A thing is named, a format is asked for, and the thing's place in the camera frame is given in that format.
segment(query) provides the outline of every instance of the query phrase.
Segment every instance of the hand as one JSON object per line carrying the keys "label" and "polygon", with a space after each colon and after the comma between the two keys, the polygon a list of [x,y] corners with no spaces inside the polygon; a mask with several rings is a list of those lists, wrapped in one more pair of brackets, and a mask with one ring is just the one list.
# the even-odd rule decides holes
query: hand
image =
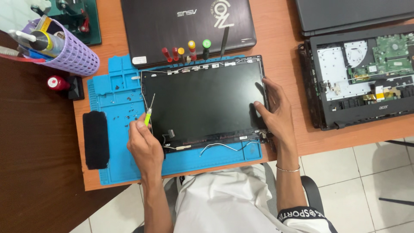
{"label": "hand", "polygon": [[127,148],[135,159],[135,163],[141,172],[143,182],[153,179],[161,179],[162,162],[164,153],[159,141],[151,134],[145,126],[146,113],[138,120],[130,122],[129,140]]}
{"label": "hand", "polygon": [[292,107],[283,88],[270,79],[264,78],[269,93],[270,111],[259,101],[254,102],[256,110],[265,121],[266,126],[280,141],[289,143],[295,140],[292,120]]}

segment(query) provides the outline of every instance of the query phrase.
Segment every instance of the yellow screwdriver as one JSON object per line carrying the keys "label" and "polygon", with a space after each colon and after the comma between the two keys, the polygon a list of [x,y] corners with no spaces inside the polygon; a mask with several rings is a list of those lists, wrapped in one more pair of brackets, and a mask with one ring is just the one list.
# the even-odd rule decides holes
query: yellow screwdriver
{"label": "yellow screwdriver", "polygon": [[152,101],[151,101],[151,106],[149,107],[149,109],[147,110],[147,114],[145,115],[145,125],[148,126],[149,123],[149,119],[151,118],[151,113],[152,113],[152,103],[154,103],[154,97],[155,97],[155,93],[154,96],[152,97]]}

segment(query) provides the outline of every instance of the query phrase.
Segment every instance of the asus logo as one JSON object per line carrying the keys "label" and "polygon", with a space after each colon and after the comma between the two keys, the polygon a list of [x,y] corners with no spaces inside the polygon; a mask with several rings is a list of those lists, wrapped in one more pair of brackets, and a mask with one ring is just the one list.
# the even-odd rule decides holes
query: asus logo
{"label": "asus logo", "polygon": [[180,12],[177,12],[177,17],[184,16],[184,15],[194,15],[196,12],[197,12],[197,9],[180,11]]}

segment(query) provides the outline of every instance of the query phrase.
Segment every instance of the blue silicone mat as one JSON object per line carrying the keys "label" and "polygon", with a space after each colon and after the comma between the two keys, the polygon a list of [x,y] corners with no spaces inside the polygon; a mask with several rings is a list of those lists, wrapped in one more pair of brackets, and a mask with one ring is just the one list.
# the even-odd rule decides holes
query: blue silicone mat
{"label": "blue silicone mat", "polygon": [[[196,61],[195,64],[223,61],[241,56],[213,58]],[[165,67],[178,67],[182,64],[159,66],[146,70]],[[130,56],[114,56],[109,59],[107,75],[95,76],[87,81],[91,111],[105,112],[108,122],[109,162],[106,169],[99,170],[102,185],[116,184],[141,179],[140,171],[128,151],[129,122],[135,120],[144,111],[139,79],[140,70],[132,66]],[[239,149],[249,141],[227,144]],[[262,158],[260,144],[251,143],[241,151],[234,151],[224,146],[213,146],[202,156],[203,148],[168,153],[163,162],[162,175],[199,170],[209,167],[242,163]]]}

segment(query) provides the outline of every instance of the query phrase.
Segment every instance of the forearm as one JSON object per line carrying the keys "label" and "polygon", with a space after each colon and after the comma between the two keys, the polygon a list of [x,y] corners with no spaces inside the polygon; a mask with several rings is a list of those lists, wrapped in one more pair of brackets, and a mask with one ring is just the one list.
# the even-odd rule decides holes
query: forearm
{"label": "forearm", "polygon": [[[277,166],[284,170],[297,170],[299,158],[295,137],[286,142],[279,141]],[[277,169],[276,174],[277,210],[307,206],[302,188],[300,172],[285,172]]]}
{"label": "forearm", "polygon": [[143,179],[145,233],[172,233],[174,230],[161,176]]}

